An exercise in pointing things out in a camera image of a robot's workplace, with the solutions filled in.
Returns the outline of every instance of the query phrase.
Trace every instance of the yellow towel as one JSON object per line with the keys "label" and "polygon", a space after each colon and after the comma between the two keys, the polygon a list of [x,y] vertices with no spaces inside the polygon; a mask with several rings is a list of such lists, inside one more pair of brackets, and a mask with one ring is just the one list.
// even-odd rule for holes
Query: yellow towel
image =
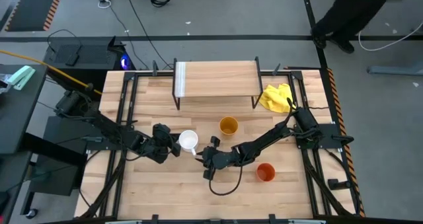
{"label": "yellow towel", "polygon": [[291,89],[287,84],[281,84],[278,88],[268,85],[263,91],[263,95],[260,98],[260,104],[266,109],[273,112],[289,112],[289,104],[287,98],[292,99]]}

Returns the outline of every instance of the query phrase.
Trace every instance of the white cup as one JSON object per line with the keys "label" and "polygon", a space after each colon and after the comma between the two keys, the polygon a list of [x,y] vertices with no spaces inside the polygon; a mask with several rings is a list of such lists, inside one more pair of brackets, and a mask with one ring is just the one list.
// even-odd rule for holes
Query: white cup
{"label": "white cup", "polygon": [[191,152],[193,155],[197,155],[196,148],[198,145],[198,136],[197,133],[191,130],[183,131],[179,135],[179,140],[177,143],[182,147],[186,152]]}

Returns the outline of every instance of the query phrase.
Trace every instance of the person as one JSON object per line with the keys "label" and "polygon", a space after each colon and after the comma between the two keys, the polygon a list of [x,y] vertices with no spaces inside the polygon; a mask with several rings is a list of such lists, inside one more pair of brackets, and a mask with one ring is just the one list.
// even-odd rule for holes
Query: person
{"label": "person", "polygon": [[318,48],[329,41],[351,54],[354,47],[350,40],[361,31],[385,4],[386,0],[335,0],[326,15],[311,29],[311,36]]}

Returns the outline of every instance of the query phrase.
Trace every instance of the orange cup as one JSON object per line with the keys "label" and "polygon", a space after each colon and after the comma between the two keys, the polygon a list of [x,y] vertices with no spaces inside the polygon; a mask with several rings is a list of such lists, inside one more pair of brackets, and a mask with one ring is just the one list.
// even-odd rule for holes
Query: orange cup
{"label": "orange cup", "polygon": [[238,130],[238,121],[233,117],[224,117],[219,123],[220,131],[225,135],[233,135]]}
{"label": "orange cup", "polygon": [[275,168],[269,163],[262,163],[257,167],[257,178],[263,182],[270,182],[275,178]]}

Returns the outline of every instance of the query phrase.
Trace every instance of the wooden tabletop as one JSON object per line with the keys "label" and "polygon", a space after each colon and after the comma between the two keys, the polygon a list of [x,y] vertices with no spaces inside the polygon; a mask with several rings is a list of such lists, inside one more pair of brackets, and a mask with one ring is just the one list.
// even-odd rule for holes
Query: wooden tabletop
{"label": "wooden tabletop", "polygon": [[[327,107],[319,71],[302,72],[309,105]],[[106,78],[100,110],[112,120],[116,119],[123,76],[124,72],[109,71]],[[281,83],[288,83],[287,78],[262,77],[263,87],[268,84],[277,87]],[[299,96],[298,84],[294,83]],[[133,118],[138,120],[135,129],[151,135],[152,126],[160,122],[174,133],[194,130],[199,137],[197,151],[210,144],[212,135],[221,139],[219,149],[229,151],[233,145],[256,139],[286,117],[286,114],[271,112],[261,105],[252,109],[249,97],[185,98],[180,101],[178,111],[171,93],[172,77],[140,77]],[[124,118],[129,97],[126,96]],[[332,122],[328,109],[312,110],[312,113],[320,124]],[[239,122],[237,133],[231,137],[219,131],[218,124],[224,116],[233,116]],[[346,180],[343,168],[332,157],[325,151],[320,151],[320,155],[325,180]],[[93,202],[104,185],[107,161],[108,152],[101,152],[85,169],[81,190],[88,202]],[[255,171],[260,163],[274,166],[276,177],[273,181],[264,183],[256,179]],[[160,219],[267,219],[270,213],[277,218],[312,217],[301,152],[293,137],[279,140],[263,150],[254,163],[245,166],[238,190],[228,196],[213,195],[208,181],[202,177],[203,171],[202,164],[184,151],[178,158],[170,155],[161,165],[148,158],[126,163],[118,218],[151,219],[153,214],[158,214]],[[216,192],[227,192],[235,187],[238,176],[239,168],[236,167],[218,170],[211,185]],[[319,211],[324,213],[317,185],[315,189]],[[354,212],[349,190],[337,190],[333,194],[348,211]],[[107,213],[110,213],[111,203],[112,198]],[[81,215],[86,208],[79,198],[75,216]]]}
{"label": "wooden tabletop", "polygon": [[176,97],[258,96],[256,61],[177,62]]}

